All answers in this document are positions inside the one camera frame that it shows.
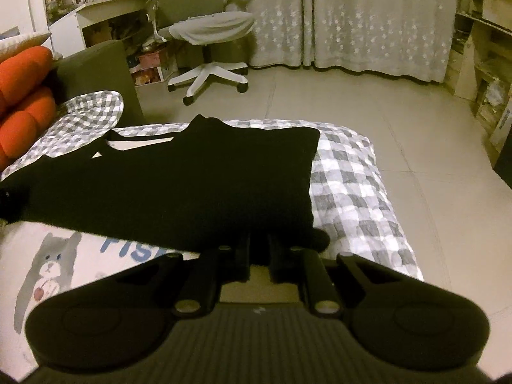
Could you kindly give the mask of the dark grey sofa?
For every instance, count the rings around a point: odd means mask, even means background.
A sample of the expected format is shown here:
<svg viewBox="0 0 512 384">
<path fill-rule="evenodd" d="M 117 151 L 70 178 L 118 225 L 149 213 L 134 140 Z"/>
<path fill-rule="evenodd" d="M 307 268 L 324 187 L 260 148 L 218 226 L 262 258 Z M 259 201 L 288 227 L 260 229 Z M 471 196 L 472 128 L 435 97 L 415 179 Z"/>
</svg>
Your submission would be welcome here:
<svg viewBox="0 0 512 384">
<path fill-rule="evenodd" d="M 58 104 L 101 90 L 121 94 L 124 110 L 119 127 L 146 123 L 131 77 L 123 43 L 109 40 L 55 61 L 44 79 Z"/>
</svg>

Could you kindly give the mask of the white desk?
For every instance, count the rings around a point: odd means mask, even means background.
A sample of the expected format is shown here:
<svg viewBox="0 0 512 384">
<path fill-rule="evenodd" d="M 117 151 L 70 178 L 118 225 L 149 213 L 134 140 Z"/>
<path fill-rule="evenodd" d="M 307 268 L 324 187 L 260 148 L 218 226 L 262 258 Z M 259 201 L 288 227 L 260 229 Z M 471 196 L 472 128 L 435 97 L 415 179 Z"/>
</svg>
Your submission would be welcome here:
<svg viewBox="0 0 512 384">
<path fill-rule="evenodd" d="M 144 11 L 147 0 L 99 0 L 86 3 L 50 25 L 51 48 L 62 56 L 85 50 L 83 31 L 108 20 Z"/>
</svg>

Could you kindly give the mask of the grey office chair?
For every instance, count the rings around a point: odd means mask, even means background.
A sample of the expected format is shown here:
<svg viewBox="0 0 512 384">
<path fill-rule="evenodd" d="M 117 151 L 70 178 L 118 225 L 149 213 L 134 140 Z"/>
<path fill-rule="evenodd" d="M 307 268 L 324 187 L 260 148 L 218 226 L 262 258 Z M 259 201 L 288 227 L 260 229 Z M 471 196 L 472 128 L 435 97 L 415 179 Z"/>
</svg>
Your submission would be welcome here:
<svg viewBox="0 0 512 384">
<path fill-rule="evenodd" d="M 201 48 L 203 63 L 167 82 L 172 92 L 190 82 L 183 104 L 190 106 L 210 76 L 236 85 L 241 94 L 248 91 L 244 62 L 218 62 L 212 59 L 211 47 L 234 42 L 247 36 L 254 25 L 254 15 L 246 11 L 228 11 L 229 0 L 147 0 L 148 21 L 155 40 L 166 43 L 181 41 Z"/>
</svg>

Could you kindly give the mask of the black and white raglan shirt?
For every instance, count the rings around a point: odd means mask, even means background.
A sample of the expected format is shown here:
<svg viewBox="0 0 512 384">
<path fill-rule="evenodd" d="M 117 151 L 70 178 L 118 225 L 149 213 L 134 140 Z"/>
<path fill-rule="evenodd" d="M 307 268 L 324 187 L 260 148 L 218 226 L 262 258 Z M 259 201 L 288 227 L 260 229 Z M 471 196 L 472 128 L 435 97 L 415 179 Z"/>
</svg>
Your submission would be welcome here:
<svg viewBox="0 0 512 384">
<path fill-rule="evenodd" d="M 3 180 L 2 377 L 49 363 L 120 378 L 158 356 L 186 319 L 160 310 L 163 254 L 235 248 L 250 268 L 325 251 L 310 195 L 319 139 L 197 116 L 152 135 L 110 130 Z"/>
</svg>

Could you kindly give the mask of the grey star curtain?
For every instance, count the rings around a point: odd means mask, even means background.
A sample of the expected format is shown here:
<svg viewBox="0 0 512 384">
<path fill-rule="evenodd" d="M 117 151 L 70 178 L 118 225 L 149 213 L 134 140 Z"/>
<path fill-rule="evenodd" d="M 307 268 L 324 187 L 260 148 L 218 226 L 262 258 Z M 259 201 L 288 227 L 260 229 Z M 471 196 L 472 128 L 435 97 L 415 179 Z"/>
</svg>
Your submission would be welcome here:
<svg viewBox="0 0 512 384">
<path fill-rule="evenodd" d="M 255 17 L 249 63 L 442 82 L 457 0 L 230 0 Z"/>
</svg>

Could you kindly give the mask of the red puffy cushion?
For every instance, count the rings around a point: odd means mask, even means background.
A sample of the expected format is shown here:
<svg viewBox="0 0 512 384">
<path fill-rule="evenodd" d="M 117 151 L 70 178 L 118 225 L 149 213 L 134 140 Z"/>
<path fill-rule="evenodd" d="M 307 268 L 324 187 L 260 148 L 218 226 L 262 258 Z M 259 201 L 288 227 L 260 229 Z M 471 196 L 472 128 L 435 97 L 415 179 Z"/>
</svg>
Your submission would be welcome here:
<svg viewBox="0 0 512 384">
<path fill-rule="evenodd" d="M 1 170 L 21 158 L 56 118 L 56 102 L 48 88 L 29 94 L 1 122 Z"/>
<path fill-rule="evenodd" d="M 1 63 L 2 117 L 43 82 L 52 63 L 52 52 L 44 46 L 28 48 Z"/>
</svg>

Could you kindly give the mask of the white striped pillow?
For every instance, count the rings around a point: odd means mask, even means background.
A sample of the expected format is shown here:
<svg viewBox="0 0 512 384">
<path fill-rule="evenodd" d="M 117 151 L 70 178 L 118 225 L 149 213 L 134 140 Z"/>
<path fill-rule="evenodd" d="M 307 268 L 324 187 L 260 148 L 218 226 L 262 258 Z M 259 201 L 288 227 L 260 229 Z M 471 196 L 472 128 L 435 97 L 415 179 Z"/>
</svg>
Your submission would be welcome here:
<svg viewBox="0 0 512 384">
<path fill-rule="evenodd" d="M 33 32 L 2 39 L 0 42 L 0 62 L 34 46 L 40 46 L 51 36 L 49 31 Z"/>
</svg>

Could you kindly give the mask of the lower red puffy cushion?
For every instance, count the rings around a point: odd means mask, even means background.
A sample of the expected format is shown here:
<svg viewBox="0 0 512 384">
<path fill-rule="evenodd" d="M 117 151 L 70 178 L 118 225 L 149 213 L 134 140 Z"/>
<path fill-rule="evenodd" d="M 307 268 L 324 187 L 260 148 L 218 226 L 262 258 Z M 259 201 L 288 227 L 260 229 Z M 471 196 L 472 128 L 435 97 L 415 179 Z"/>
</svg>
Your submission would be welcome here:
<svg viewBox="0 0 512 384">
<path fill-rule="evenodd" d="M 48 88 L 29 94 L 1 122 L 1 170 L 21 158 L 56 118 L 56 102 Z"/>
</svg>

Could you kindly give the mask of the grey checkered quilt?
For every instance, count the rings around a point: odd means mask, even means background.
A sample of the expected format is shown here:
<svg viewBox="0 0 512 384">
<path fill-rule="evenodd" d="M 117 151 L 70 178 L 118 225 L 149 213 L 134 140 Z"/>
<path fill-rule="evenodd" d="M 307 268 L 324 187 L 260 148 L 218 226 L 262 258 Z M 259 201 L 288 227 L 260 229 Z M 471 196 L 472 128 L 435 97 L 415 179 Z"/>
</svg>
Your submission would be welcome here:
<svg viewBox="0 0 512 384">
<path fill-rule="evenodd" d="M 77 95 L 57 109 L 57 121 L 20 159 L 2 171 L 6 179 L 40 157 L 68 154 L 100 138 L 120 121 L 124 103 L 113 90 Z M 314 225 L 330 236 L 333 258 L 352 252 L 402 274 L 423 278 L 417 259 L 392 208 L 368 138 L 347 127 L 304 120 L 230 120 L 232 127 L 319 131 L 312 162 L 310 195 Z"/>
</svg>

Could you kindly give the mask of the upper red puffy cushion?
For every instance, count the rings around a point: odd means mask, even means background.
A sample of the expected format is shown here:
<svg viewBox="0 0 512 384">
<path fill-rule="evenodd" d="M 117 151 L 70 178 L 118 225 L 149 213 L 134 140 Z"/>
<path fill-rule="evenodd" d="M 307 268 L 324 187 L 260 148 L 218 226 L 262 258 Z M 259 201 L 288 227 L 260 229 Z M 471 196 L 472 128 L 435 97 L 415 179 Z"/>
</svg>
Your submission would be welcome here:
<svg viewBox="0 0 512 384">
<path fill-rule="evenodd" d="M 52 52 L 44 46 L 28 48 L 1 63 L 2 117 L 43 82 L 52 63 Z"/>
</svg>

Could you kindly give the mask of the wooden shelf unit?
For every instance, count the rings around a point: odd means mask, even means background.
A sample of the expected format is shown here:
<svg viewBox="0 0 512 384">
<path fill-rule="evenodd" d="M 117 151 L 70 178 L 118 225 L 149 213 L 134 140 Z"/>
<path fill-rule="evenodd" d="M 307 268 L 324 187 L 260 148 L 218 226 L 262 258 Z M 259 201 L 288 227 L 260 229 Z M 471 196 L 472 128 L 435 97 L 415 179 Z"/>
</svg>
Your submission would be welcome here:
<svg viewBox="0 0 512 384">
<path fill-rule="evenodd" d="M 495 163 L 511 130 L 511 0 L 457 0 L 444 84 L 469 102 Z"/>
</svg>

